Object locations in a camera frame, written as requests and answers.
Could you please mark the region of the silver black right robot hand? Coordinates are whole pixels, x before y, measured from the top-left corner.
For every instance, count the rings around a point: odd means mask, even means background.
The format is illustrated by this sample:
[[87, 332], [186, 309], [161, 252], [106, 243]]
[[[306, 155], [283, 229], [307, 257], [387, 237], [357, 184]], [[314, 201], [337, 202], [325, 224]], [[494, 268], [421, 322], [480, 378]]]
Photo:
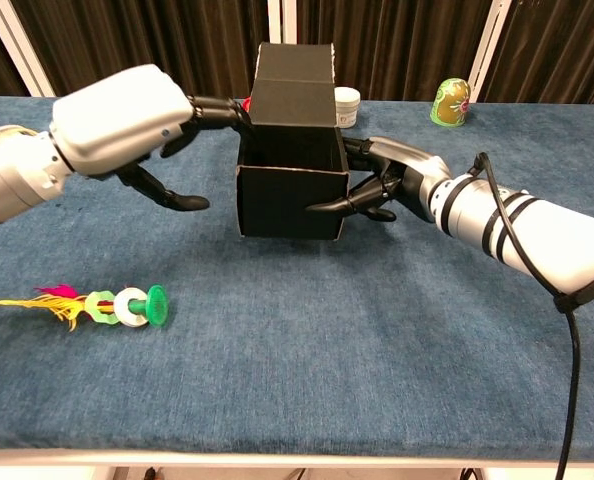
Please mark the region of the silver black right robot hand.
[[354, 171], [370, 171], [344, 197], [310, 205], [308, 212], [347, 217], [361, 214], [378, 222], [393, 222], [396, 215], [382, 207], [395, 200], [423, 221], [432, 223], [431, 197], [436, 188], [452, 178], [444, 160], [391, 138], [343, 139], [348, 166]]

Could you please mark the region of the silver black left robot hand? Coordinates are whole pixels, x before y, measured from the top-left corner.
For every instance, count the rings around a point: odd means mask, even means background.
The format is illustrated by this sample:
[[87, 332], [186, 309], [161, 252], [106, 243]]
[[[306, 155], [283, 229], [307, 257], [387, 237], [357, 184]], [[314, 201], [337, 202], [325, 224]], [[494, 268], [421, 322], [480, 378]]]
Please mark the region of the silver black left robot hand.
[[201, 196], [180, 195], [140, 166], [150, 154], [168, 158], [202, 130], [231, 128], [253, 135], [250, 116], [230, 98], [192, 96], [154, 64], [140, 65], [58, 99], [49, 136], [74, 172], [117, 176], [155, 203], [175, 211], [207, 209]]

